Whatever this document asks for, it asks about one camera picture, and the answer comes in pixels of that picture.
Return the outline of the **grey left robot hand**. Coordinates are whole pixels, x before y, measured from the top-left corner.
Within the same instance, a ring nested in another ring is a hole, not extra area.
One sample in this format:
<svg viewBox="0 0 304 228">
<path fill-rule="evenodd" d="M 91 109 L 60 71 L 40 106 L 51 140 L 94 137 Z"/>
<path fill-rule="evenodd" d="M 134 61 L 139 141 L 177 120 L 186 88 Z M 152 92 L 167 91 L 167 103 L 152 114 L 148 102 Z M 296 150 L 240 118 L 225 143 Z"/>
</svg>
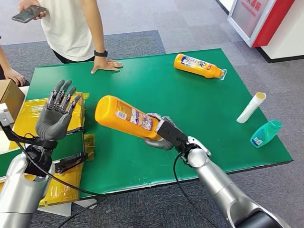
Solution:
<svg viewBox="0 0 304 228">
<path fill-rule="evenodd" d="M 66 135 L 74 109 L 81 98 L 77 95 L 72 100 L 76 88 L 72 86 L 68 90 L 71 84 L 70 79 L 60 80 L 51 92 L 35 125 L 35 133 L 38 137 L 42 140 L 59 141 Z"/>
</svg>

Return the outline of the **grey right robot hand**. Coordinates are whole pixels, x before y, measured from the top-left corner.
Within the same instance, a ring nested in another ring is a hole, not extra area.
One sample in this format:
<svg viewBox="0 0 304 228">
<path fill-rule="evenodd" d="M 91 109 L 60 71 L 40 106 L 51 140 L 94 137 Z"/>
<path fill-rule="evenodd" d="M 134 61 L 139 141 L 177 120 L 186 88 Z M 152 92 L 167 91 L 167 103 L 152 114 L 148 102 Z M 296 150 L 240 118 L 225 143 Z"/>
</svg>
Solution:
<svg viewBox="0 0 304 228">
<path fill-rule="evenodd" d="M 188 137 L 169 116 L 161 116 L 158 113 L 148 113 L 147 115 L 158 121 L 155 128 L 156 133 L 161 131 L 164 134 L 164 137 L 161 136 L 159 140 L 144 138 L 143 141 L 149 146 L 168 151 L 173 147 L 185 145 L 188 141 Z"/>
</svg>

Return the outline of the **person's hand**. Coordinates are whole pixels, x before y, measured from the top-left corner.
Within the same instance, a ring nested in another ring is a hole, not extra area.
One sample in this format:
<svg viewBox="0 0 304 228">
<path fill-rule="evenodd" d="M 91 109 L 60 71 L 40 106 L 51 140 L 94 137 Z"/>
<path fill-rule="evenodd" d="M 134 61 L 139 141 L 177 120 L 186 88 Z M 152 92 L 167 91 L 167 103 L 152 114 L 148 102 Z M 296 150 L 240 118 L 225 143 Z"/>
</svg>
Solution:
<svg viewBox="0 0 304 228">
<path fill-rule="evenodd" d="M 4 69 L 4 76 L 5 79 L 11 79 L 17 86 L 24 86 L 26 82 L 25 77 L 15 71 L 13 68 Z"/>
</svg>

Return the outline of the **person's right hand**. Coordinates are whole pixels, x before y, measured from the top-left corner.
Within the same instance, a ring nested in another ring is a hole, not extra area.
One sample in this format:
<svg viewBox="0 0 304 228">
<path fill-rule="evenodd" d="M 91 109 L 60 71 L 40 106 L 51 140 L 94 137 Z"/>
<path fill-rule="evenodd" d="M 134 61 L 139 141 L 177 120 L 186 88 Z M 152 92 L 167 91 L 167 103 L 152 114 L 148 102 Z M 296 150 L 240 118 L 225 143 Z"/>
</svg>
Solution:
<svg viewBox="0 0 304 228">
<path fill-rule="evenodd" d="M 32 5 L 40 6 L 38 1 L 37 1 L 37 0 L 21 0 L 19 2 L 17 9 L 19 12 L 21 12 L 21 11 L 29 8 Z M 43 11 L 43 12 L 40 12 L 38 16 L 33 18 L 33 20 L 43 19 L 45 16 L 46 16 L 46 11 Z"/>
</svg>

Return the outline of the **person's left hand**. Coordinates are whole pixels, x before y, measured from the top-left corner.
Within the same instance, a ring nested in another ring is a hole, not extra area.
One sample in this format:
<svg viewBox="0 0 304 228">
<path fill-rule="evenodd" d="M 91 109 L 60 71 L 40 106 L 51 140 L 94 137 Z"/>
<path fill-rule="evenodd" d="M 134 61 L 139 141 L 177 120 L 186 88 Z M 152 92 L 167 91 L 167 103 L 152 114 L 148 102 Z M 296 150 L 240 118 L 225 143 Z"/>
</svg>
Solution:
<svg viewBox="0 0 304 228">
<path fill-rule="evenodd" d="M 91 73 L 94 74 L 97 70 L 119 71 L 122 67 L 122 63 L 115 60 L 106 59 L 106 57 L 94 57 L 94 67 Z"/>
</svg>

